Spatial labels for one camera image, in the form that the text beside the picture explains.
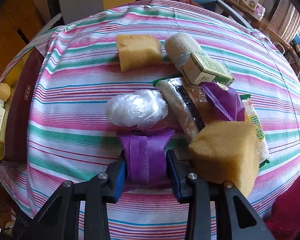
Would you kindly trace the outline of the purple snack packet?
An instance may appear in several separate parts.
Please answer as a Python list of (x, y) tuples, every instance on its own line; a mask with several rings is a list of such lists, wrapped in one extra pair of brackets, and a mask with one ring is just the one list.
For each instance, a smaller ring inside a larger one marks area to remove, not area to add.
[(233, 88), (218, 82), (201, 82), (199, 86), (218, 120), (245, 121), (245, 107)]
[(174, 133), (173, 128), (152, 131), (133, 129), (116, 133), (125, 154), (127, 191), (168, 187), (164, 149)]

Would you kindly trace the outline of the yellow sponge block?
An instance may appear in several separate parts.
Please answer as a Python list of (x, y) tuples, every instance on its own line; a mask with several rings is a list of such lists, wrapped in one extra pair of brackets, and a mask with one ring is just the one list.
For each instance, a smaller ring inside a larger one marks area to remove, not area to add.
[(151, 35), (117, 35), (121, 72), (128, 72), (160, 64), (162, 61), (161, 43)]
[(218, 184), (231, 181), (243, 196), (249, 196), (259, 169), (255, 124), (214, 121), (190, 142), (189, 152), (199, 176)]
[(0, 83), (0, 100), (6, 102), (11, 96), (11, 87), (7, 83)]

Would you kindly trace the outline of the clear rice snack packet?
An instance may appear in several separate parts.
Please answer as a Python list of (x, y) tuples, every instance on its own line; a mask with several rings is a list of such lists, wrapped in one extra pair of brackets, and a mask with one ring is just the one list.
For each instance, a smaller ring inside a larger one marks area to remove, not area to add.
[(184, 77), (178, 75), (157, 79), (153, 81), (153, 86), (163, 94), (187, 142), (191, 142), (205, 126), (217, 120), (201, 88), (189, 85)]

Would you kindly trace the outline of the white plastic bag ball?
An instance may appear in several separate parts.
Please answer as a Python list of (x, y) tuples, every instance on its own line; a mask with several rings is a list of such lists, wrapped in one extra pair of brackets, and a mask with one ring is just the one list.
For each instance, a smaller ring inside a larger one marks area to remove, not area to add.
[(146, 129), (168, 116), (168, 104), (158, 90), (141, 89), (112, 97), (104, 112), (111, 124)]

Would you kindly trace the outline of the yellow Weidan snack packet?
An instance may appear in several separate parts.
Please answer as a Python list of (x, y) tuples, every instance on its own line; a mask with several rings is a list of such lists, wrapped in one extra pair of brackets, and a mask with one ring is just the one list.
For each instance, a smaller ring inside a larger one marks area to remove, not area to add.
[(245, 121), (251, 122), (256, 126), (255, 134), (258, 139), (258, 152), (259, 152), (259, 168), (269, 163), (269, 150), (264, 135), (264, 131), (256, 112), (256, 109), (251, 100), (250, 94), (242, 94), (239, 96), (245, 107)]

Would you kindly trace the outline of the green white small box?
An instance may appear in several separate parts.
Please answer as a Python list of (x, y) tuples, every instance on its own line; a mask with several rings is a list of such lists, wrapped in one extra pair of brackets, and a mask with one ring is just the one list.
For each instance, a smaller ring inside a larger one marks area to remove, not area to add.
[(190, 53), (181, 68), (181, 73), (186, 81), (194, 86), (202, 82), (218, 82), (229, 86), (235, 81), (226, 65), (199, 53)]

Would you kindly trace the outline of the gold metal tin box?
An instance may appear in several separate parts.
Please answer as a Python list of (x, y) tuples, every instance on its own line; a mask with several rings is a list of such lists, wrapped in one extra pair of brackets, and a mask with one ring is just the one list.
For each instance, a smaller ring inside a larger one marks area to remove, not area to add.
[(4, 105), (6, 112), (0, 133), (0, 162), (27, 162), (27, 126), (43, 59), (37, 48), (32, 48), (8, 68), (0, 80), (0, 83), (11, 87), (11, 96)]

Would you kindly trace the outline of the beige sock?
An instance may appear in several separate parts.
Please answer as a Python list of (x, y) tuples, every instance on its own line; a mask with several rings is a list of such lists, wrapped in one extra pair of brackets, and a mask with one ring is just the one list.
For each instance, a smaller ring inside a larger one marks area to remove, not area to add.
[(165, 41), (164, 47), (169, 59), (179, 72), (181, 72), (191, 53), (205, 54), (192, 36), (182, 32), (171, 35)]

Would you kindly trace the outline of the white plastic wrap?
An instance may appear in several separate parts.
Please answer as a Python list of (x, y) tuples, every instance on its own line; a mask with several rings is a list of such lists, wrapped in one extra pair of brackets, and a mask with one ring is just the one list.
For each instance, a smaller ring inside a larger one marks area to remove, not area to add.
[(1, 100), (1, 99), (0, 99), (0, 107), (4, 108), (4, 105), (5, 105), (4, 100)]

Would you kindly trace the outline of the striped pink green tablecloth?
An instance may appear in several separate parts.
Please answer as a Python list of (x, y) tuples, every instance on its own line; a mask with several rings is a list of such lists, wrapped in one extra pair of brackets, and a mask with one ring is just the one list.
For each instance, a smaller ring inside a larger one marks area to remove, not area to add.
[(300, 239), (300, 82), (182, 2), (41, 31), (0, 77), (0, 182), (18, 239)]

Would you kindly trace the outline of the dark red garment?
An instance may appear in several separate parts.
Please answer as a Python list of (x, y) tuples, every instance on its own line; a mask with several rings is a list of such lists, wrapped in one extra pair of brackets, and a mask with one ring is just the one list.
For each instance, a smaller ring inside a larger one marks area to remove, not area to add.
[(295, 239), (300, 233), (300, 176), (276, 198), (264, 222), (275, 239)]

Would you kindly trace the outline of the wooden desk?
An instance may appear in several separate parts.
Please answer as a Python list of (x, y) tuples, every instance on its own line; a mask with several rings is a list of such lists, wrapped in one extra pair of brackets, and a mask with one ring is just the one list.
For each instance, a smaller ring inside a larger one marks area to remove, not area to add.
[(262, 16), (259, 16), (257, 13), (246, 7), (245, 5), (239, 4), (235, 0), (223, 0), (227, 5), (235, 7), (240, 12), (242, 12), (245, 16), (247, 16), (251, 20), (251, 26), (255, 29), (262, 28), (265, 30), (266, 34), (269, 36), (271, 42), (278, 43), (283, 46), (286, 50), (293, 49), (285, 40), (283, 40), (275, 31), (270, 29), (268, 27), (269, 22), (263, 18)]

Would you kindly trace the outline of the pink jar on desk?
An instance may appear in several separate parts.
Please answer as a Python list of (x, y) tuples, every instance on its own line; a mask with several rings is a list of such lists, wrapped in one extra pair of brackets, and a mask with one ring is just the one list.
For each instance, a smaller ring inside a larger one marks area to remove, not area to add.
[(260, 21), (264, 17), (265, 13), (266, 9), (258, 3), (254, 10), (254, 17)]

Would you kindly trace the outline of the wooden wardrobe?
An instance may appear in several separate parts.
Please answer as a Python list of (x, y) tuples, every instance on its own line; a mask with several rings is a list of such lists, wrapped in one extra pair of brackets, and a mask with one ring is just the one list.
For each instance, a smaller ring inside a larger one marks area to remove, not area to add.
[(33, 0), (0, 0), (0, 77), (43, 26)]

